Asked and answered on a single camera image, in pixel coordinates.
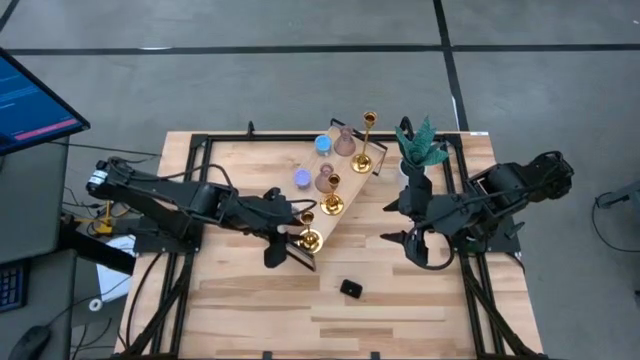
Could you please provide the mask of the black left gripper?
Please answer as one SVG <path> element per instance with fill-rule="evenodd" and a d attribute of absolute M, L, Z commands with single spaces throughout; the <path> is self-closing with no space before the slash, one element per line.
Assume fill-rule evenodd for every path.
<path fill-rule="evenodd" d="M 238 228 L 246 233 L 266 233 L 282 226 L 301 226 L 299 216 L 294 214 L 294 206 L 286 199 L 278 187 L 269 189 L 262 197 L 242 196 Z M 275 232 L 268 236 L 268 247 L 264 250 L 264 265 L 276 268 L 291 257 L 298 257 L 287 250 L 287 245 L 299 240 L 299 235 Z"/>

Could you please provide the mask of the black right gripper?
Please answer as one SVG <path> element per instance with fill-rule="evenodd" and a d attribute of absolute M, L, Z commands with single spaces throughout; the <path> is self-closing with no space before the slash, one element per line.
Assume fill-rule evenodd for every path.
<path fill-rule="evenodd" d="M 426 215 L 415 227 L 432 230 L 444 235 L 452 235 L 458 230 L 458 195 L 434 195 L 433 185 L 423 170 L 411 170 L 408 184 L 399 192 L 398 198 L 384 207 L 384 210 L 426 210 Z M 424 242 L 422 230 L 384 233 L 384 240 L 400 244 L 405 257 L 416 266 L 426 269 L 429 250 Z"/>

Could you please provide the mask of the gold candlestick holder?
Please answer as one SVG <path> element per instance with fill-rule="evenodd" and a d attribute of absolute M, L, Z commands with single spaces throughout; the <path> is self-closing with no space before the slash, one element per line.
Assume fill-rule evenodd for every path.
<path fill-rule="evenodd" d="M 304 230 L 300 233 L 302 239 L 298 242 L 298 245 L 304 248 L 306 251 L 315 254 L 323 246 L 324 239 L 321 233 L 311 228 L 314 222 L 315 215 L 311 211 L 305 211 L 300 216 L 300 221 L 304 226 Z"/>
<path fill-rule="evenodd" d="M 356 173 L 368 173 L 373 168 L 373 162 L 371 158 L 366 154 L 366 150 L 369 143 L 370 131 L 374 127 L 377 119 L 378 115 L 375 112 L 368 111 L 363 114 L 363 122 L 365 126 L 363 146 L 360 152 L 354 155 L 351 160 L 351 168 Z"/>
<path fill-rule="evenodd" d="M 338 174 L 333 173 L 328 177 L 327 181 L 330 192 L 322 199 L 320 208 L 325 214 L 336 216 L 344 209 L 344 202 L 342 198 L 336 194 L 341 178 Z"/>

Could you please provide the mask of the pink glass vase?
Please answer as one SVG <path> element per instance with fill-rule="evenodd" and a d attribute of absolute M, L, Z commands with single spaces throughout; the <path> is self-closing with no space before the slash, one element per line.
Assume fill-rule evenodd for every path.
<path fill-rule="evenodd" d="M 352 127 L 342 126 L 339 130 L 340 134 L 334 142 L 334 151 L 342 157 L 349 157 L 355 153 L 356 144 L 352 136 L 352 131 Z"/>
<path fill-rule="evenodd" d="M 330 163 L 323 163 L 319 168 L 319 174 L 315 178 L 315 186 L 318 191 L 329 194 L 335 190 L 335 185 L 331 180 L 334 174 L 334 167 Z"/>

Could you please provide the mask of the snake plant in white pot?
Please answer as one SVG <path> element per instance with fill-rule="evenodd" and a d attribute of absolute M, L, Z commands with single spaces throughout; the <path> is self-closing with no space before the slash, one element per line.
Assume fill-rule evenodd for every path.
<path fill-rule="evenodd" d="M 395 127 L 395 136 L 401 159 L 398 162 L 397 183 L 403 189 L 408 184 L 411 170 L 423 170 L 427 175 L 431 167 L 442 165 L 448 158 L 446 141 L 437 140 L 437 129 L 431 125 L 429 116 L 414 128 L 415 136 L 412 141 L 406 139 L 399 128 Z"/>

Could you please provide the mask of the small black box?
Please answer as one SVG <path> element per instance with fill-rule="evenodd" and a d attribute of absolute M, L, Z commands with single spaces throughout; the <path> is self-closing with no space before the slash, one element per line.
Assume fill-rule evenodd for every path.
<path fill-rule="evenodd" d="M 339 291 L 346 296 L 354 299 L 359 299 L 363 292 L 363 286 L 349 279 L 344 279 L 341 283 Z"/>

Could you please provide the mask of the white paper sheet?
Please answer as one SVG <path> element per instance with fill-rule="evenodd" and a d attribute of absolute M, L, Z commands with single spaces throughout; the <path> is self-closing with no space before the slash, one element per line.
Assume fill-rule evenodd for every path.
<path fill-rule="evenodd" d="M 136 238 L 133 235 L 114 238 L 106 243 L 107 246 L 123 250 L 133 255 Z M 103 265 L 96 266 L 100 299 L 103 303 L 111 302 L 128 294 L 131 286 L 131 276 Z"/>

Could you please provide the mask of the yellow clamp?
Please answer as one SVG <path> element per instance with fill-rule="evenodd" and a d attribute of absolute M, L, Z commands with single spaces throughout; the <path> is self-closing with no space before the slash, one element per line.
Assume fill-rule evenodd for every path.
<path fill-rule="evenodd" d="M 111 237 L 114 230 L 112 217 L 112 203 L 105 202 L 97 208 L 97 212 L 88 218 L 80 218 L 79 222 L 86 225 L 86 232 L 92 237 Z"/>

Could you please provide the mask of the black metal bar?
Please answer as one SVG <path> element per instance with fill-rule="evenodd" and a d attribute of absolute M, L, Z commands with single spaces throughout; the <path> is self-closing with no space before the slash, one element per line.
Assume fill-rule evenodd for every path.
<path fill-rule="evenodd" d="M 132 275 L 134 272 L 136 259 L 133 255 L 79 232 L 61 233 L 58 242 L 59 250 L 74 250 L 85 260 L 127 275 Z"/>

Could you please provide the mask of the grey metal stand foot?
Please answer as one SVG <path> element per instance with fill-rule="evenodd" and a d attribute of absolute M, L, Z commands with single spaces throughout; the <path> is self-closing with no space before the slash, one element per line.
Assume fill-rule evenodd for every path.
<path fill-rule="evenodd" d="M 640 213 L 640 180 L 626 185 L 616 191 L 607 192 L 597 197 L 596 205 L 599 208 L 610 208 L 620 202 L 630 201 L 633 208 Z"/>

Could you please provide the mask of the grey desk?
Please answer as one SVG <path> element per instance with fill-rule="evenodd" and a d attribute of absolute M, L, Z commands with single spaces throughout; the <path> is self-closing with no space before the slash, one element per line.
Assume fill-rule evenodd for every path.
<path fill-rule="evenodd" d="M 27 304 L 0 313 L 0 360 L 28 329 L 50 328 L 39 360 L 68 360 L 76 253 L 59 251 L 68 140 L 12 153 L 0 169 L 0 265 L 30 261 Z"/>

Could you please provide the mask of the black keyboard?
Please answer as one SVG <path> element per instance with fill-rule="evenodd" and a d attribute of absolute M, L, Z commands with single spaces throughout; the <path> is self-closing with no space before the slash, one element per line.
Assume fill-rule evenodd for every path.
<path fill-rule="evenodd" d="M 27 273 L 28 264 L 24 261 L 0 265 L 0 313 L 26 305 Z"/>

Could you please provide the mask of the computer monitor blue screen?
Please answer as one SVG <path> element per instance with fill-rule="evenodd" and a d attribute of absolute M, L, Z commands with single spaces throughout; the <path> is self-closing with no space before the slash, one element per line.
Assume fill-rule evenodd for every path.
<path fill-rule="evenodd" d="M 0 157 L 90 128 L 82 115 L 0 47 Z"/>

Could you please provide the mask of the wooden shelf riser black frame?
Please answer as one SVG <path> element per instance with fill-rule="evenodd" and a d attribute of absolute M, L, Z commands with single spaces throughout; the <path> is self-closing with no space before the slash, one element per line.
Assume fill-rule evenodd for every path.
<path fill-rule="evenodd" d="M 338 121 L 333 120 L 329 130 L 323 133 L 332 139 L 332 149 L 329 156 L 319 156 L 316 153 L 314 140 L 318 135 L 314 136 L 310 142 L 305 142 L 300 146 L 294 146 L 290 143 L 284 144 L 284 149 L 293 155 L 299 155 L 302 159 L 302 163 L 284 173 L 283 183 L 280 185 L 280 188 L 286 198 L 293 204 L 294 213 L 299 216 L 299 220 L 301 214 L 305 211 L 311 211 L 314 213 L 315 218 L 311 228 L 321 233 L 324 239 L 323 245 L 326 244 L 330 234 L 337 226 L 341 217 L 346 213 L 347 208 L 355 200 L 369 177 L 379 172 L 379 167 L 382 165 L 382 161 L 386 155 L 386 147 L 383 145 L 372 144 L 369 135 L 366 154 L 371 158 L 373 168 L 368 173 L 356 173 L 351 168 L 351 160 L 352 157 L 362 149 L 365 131 L 363 133 L 355 130 L 352 131 L 352 136 L 356 144 L 355 153 L 349 157 L 342 157 L 334 151 L 334 142 L 338 138 L 340 134 L 339 130 L 342 126 L 347 125 L 343 125 Z M 319 168 L 323 163 L 332 164 L 334 167 L 334 173 L 338 174 L 341 178 L 336 194 L 342 198 L 344 202 L 344 209 L 336 216 L 327 215 L 320 208 L 320 203 L 327 194 L 321 193 L 317 190 L 315 186 L 315 178 L 319 174 Z M 305 168 L 311 172 L 311 185 L 306 190 L 300 190 L 294 184 L 294 172 L 298 168 Z M 315 270 L 316 266 L 314 255 L 320 250 L 315 254 L 306 251 L 298 245 L 298 242 L 301 239 L 302 237 L 299 240 L 294 241 L 287 247 L 287 249 L 298 257 L 297 261 L 301 262 L 310 270 Z"/>

